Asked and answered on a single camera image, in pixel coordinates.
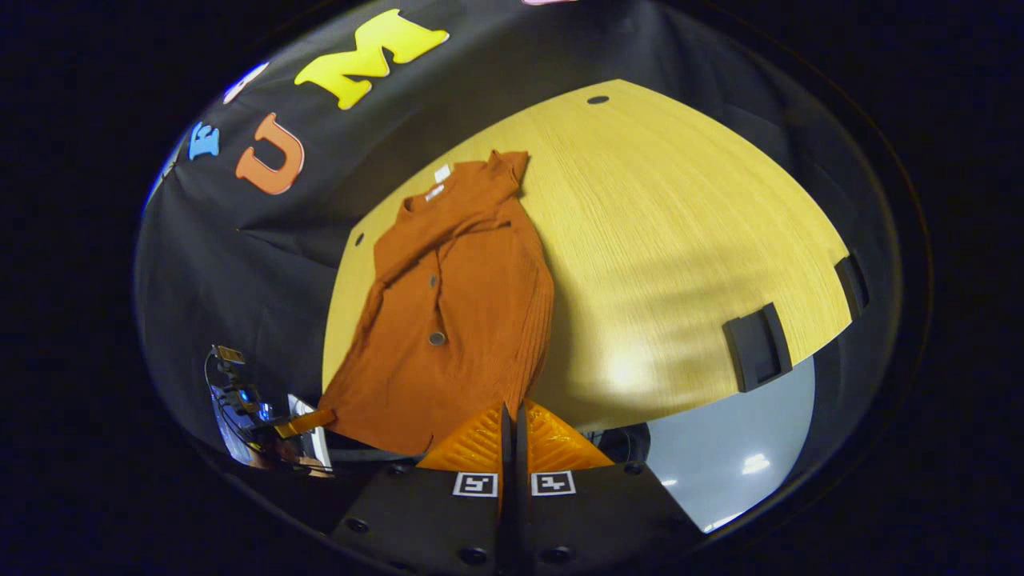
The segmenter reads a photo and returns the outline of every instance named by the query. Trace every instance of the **clothing tag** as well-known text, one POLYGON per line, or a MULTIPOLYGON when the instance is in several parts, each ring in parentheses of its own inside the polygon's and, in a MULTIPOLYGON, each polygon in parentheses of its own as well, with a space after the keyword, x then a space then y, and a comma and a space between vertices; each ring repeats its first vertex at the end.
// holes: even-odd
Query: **clothing tag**
POLYGON ((452 175, 452 169, 447 167, 447 164, 445 164, 434 171, 434 181, 437 183, 441 183, 444 180, 444 178, 451 175, 452 175))
POLYGON ((433 200, 435 196, 440 194, 441 191, 443 190, 444 190, 444 184, 436 186, 430 192, 428 192, 426 196, 423 197, 423 200, 430 202, 431 200, 433 200))

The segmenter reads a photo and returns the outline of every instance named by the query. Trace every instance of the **wooden table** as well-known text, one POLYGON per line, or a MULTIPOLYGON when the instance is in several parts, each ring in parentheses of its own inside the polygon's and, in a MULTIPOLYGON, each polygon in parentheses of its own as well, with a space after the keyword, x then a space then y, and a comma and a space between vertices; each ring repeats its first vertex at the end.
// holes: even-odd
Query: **wooden table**
POLYGON ((613 80, 477 133, 353 229, 328 317, 325 389, 374 279, 372 247, 401 199, 434 184, 441 165, 492 149, 530 154, 521 202, 555 281, 551 347, 529 397, 582 431, 736 394, 722 326, 769 302, 794 364, 850 323, 834 270, 846 246, 800 184, 716 121, 613 80))

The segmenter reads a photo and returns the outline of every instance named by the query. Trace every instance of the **letter m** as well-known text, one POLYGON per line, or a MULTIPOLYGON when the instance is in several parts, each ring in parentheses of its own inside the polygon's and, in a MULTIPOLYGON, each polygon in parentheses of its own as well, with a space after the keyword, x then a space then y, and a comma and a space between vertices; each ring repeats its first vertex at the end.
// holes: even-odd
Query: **letter m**
POLYGON ((395 64, 407 64, 449 39, 443 30, 427 30, 398 15, 397 9, 374 16, 355 30, 355 51, 325 54, 306 65, 295 84, 312 82, 338 96, 338 108, 348 110, 370 91, 369 80, 346 76, 383 78, 390 73, 382 48, 394 54, 395 64))

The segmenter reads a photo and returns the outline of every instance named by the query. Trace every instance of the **orange sweater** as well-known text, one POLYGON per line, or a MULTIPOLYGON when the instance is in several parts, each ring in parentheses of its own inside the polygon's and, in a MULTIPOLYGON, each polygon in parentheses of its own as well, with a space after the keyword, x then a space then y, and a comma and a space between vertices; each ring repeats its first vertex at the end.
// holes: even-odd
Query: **orange sweater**
POLYGON ((374 246, 376 279, 319 408, 338 434, 419 454, 504 400, 515 414, 544 365, 554 285, 516 192, 525 152, 455 165, 402 201, 374 246))

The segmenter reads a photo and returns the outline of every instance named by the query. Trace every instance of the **orange letter u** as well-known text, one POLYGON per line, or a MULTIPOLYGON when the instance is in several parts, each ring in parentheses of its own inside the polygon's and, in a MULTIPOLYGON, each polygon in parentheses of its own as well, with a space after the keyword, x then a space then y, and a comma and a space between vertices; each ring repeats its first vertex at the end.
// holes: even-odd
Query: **orange letter u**
POLYGON ((239 165, 234 168, 234 175, 251 181, 256 188, 267 194, 282 194, 292 188, 295 178, 299 177, 302 171, 302 164, 305 162, 305 151, 302 150, 302 142, 291 132, 281 127, 276 122, 278 115, 266 115, 266 118, 259 123, 256 128, 256 139, 269 140, 270 143, 281 149, 285 153, 285 163, 274 170, 260 162, 256 158, 256 151, 249 147, 239 165))

